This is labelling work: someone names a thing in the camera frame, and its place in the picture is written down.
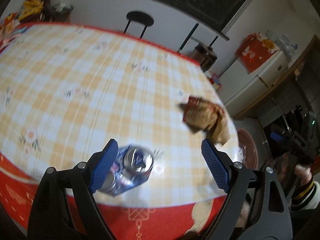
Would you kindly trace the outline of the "person's right hand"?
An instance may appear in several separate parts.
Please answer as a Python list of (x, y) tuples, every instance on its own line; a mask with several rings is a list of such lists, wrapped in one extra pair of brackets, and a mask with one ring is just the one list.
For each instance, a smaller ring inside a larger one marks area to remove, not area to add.
[(300, 179), (300, 186), (306, 185), (312, 179), (311, 168), (300, 164), (295, 166), (295, 175)]

